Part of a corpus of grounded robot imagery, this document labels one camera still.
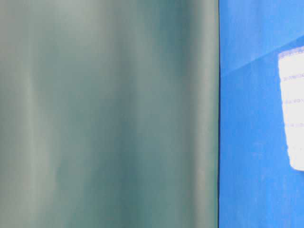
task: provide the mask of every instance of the green fabric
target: green fabric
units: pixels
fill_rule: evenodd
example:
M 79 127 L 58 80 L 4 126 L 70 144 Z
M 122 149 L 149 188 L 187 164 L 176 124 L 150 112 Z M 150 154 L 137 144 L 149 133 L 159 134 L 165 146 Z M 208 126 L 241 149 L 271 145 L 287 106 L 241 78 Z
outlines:
M 217 3 L 0 10 L 0 227 L 215 228 Z

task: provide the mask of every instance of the teal curtain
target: teal curtain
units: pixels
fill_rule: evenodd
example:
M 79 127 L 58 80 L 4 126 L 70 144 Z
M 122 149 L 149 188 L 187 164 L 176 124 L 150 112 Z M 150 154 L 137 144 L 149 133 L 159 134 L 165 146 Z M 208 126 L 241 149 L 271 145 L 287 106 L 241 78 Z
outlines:
M 217 1 L 0 18 L 0 227 L 217 227 Z

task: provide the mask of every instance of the blue surface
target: blue surface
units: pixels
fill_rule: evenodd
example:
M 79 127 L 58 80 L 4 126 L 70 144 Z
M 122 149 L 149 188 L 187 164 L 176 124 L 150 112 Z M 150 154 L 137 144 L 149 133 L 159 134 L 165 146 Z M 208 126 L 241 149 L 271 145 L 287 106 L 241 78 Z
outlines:
M 302 0 L 219 0 L 225 75 L 304 35 Z
M 231 12 L 223 13 L 230 5 L 227 2 L 236 1 L 221 1 L 220 5 L 221 32 L 225 32 L 220 35 L 219 227 L 301 228 L 304 226 L 304 172 L 295 171 L 289 165 L 277 55 L 304 46 L 304 37 L 292 40 L 287 34 L 291 28 L 297 28 L 293 34 L 301 33 L 297 26 L 303 15 L 294 18 L 288 28 L 278 28 L 278 21 L 273 22 L 271 28 L 271 22 L 259 15 L 263 10 L 253 9 L 255 15 L 249 13 L 248 17 L 259 22 L 241 34 L 241 28 L 225 20 L 231 15 Z M 284 12 L 293 10 L 294 5 L 286 4 L 278 4 L 277 9 L 284 6 L 287 7 Z M 238 9 L 233 16 L 246 20 L 246 13 Z M 250 38 L 265 26 L 268 31 Z M 274 48 L 289 38 L 289 43 Z M 259 45 L 255 43 L 257 39 L 260 39 Z

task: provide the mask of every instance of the blue background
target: blue background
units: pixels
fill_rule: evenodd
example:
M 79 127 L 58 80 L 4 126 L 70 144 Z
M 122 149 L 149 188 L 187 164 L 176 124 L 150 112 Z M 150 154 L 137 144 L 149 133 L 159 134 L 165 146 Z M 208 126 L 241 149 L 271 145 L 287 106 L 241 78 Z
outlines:
M 303 227 L 304 172 L 289 165 L 277 57 L 304 46 L 303 5 L 220 1 L 220 228 Z

